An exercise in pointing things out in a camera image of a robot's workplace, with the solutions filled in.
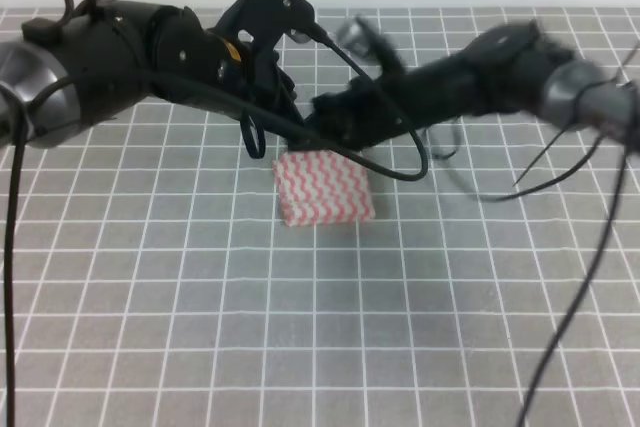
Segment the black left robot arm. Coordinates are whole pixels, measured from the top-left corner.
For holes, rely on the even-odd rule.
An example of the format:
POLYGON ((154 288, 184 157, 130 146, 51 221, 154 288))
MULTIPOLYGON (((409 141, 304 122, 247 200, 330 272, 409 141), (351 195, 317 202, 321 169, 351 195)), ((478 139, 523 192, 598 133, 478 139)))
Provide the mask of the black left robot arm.
POLYGON ((276 46, 294 27, 245 0, 208 28, 190 8, 120 0, 30 19, 1 45, 1 142, 53 148, 147 97, 287 136, 303 119, 276 46))

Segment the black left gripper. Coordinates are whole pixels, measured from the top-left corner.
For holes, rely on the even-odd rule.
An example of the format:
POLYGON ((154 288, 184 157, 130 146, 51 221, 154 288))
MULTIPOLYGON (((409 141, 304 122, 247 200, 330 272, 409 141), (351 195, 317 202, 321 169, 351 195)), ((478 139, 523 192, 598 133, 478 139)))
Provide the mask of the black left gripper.
POLYGON ((217 93, 201 95, 199 108, 269 132, 281 132, 284 123, 298 125, 295 84, 278 66, 279 42, 272 49, 256 49, 247 32, 232 35, 218 26, 223 14, 202 30, 206 44, 199 49, 204 55, 199 81, 217 93))

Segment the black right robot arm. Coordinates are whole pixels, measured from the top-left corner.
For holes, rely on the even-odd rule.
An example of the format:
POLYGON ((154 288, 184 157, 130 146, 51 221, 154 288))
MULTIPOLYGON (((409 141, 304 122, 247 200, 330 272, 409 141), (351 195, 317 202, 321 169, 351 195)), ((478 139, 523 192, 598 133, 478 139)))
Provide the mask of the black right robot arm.
POLYGON ((411 70, 385 68, 312 102, 305 123, 361 150, 461 116, 527 112, 559 129, 593 128, 639 150, 639 93, 581 58, 534 21, 509 22, 411 70))

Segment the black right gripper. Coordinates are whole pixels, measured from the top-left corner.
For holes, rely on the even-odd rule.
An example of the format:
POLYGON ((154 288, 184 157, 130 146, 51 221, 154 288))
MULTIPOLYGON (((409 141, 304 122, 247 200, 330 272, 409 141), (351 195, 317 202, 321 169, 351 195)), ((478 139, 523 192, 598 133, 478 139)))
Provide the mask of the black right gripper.
POLYGON ((415 130, 410 116, 411 73, 358 77, 346 90, 312 101, 305 126, 349 150, 363 150, 415 130))

